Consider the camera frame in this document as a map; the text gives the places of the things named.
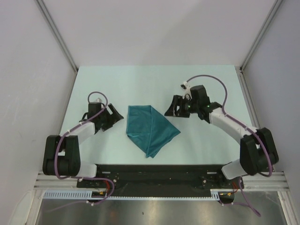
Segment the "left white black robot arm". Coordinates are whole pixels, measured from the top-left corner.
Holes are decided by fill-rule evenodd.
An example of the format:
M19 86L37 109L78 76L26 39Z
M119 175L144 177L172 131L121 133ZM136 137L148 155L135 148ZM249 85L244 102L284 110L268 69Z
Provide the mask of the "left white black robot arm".
M43 159L43 173L59 177L87 178L87 182L97 188L104 178L97 172L94 163L84 162L80 157L80 145L98 131L106 131L124 117L112 104L100 102L88 104L78 126L66 135L50 135L46 139Z

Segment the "teal satin napkin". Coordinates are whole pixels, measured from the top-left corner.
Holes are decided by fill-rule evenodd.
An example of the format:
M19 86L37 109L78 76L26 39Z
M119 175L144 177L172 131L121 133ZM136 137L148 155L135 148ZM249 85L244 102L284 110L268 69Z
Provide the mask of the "teal satin napkin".
M146 158L154 158L180 131L151 105L130 105L126 134Z

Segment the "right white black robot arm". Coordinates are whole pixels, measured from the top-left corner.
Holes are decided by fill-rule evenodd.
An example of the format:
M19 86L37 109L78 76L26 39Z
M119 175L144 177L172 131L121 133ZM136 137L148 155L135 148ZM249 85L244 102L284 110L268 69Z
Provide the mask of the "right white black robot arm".
M256 175L265 169L272 172L279 156L269 129L248 127L226 114L221 104L210 101L202 85L188 87L183 84L182 88L185 94L173 96L165 116L189 118L195 113L199 119L220 128L240 145L239 159L224 165L222 173L216 176L216 182L221 188L229 187L233 179L239 176Z

